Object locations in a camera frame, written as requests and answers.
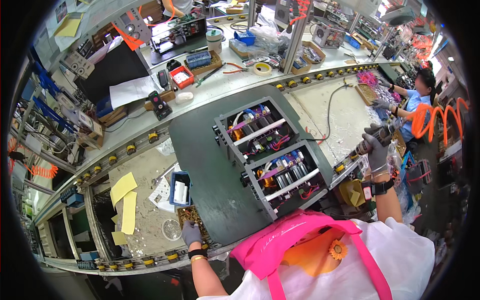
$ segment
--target dark green board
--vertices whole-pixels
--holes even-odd
[[[177,160],[188,171],[190,190],[212,240],[231,244],[268,226],[270,218],[259,209],[250,188],[243,188],[240,172],[227,160],[214,140],[213,119],[265,96],[271,96],[300,131],[300,138],[312,138],[299,124],[299,116],[274,86],[261,86],[209,103],[172,120],[169,131]],[[319,161],[325,183],[332,182],[332,167],[316,142],[310,142]]]

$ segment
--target orange handled pliers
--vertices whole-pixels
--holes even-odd
[[[231,66],[235,66],[237,68],[239,68],[240,70],[235,70],[235,71],[230,71],[230,72],[223,72],[223,74],[233,74],[233,73],[237,73],[237,72],[248,72],[248,68],[243,68],[237,64],[234,64],[234,63],[231,63],[231,62],[227,62],[227,65],[231,65]]]

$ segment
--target black knob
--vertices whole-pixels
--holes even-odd
[[[247,172],[243,171],[240,174],[240,182],[241,182],[241,184],[243,185],[244,188],[246,188],[248,186],[248,184],[250,183],[250,178],[248,177]]]

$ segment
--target yellow paper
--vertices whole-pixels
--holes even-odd
[[[115,204],[120,201],[128,192],[137,187],[135,178],[133,178],[132,172],[120,178],[110,191],[110,198],[112,198],[113,209]]]
[[[125,245],[127,243],[127,239],[125,238],[125,234],[121,231],[114,231],[112,232],[113,242],[115,245]]]
[[[137,193],[128,192],[123,197],[123,216],[121,220],[121,231],[126,234],[133,234],[135,231],[135,205]]]
[[[81,12],[67,14],[63,23],[55,31],[55,36],[75,36],[83,16]]]

